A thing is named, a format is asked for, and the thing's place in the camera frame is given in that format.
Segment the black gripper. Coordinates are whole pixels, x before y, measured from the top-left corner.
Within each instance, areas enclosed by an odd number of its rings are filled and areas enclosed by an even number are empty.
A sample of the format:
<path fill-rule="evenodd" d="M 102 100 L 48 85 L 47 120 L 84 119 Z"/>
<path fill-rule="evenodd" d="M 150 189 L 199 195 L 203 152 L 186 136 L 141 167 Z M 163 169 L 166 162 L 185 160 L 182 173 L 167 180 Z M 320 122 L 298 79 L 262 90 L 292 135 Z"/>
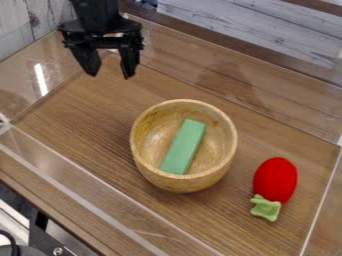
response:
<path fill-rule="evenodd" d="M 63 43 L 84 72 L 97 76 L 102 59 L 98 49 L 119 49 L 125 78 L 135 75 L 143 49 L 142 24 L 119 13 L 118 0 L 70 0 L 76 18 L 59 25 Z"/>

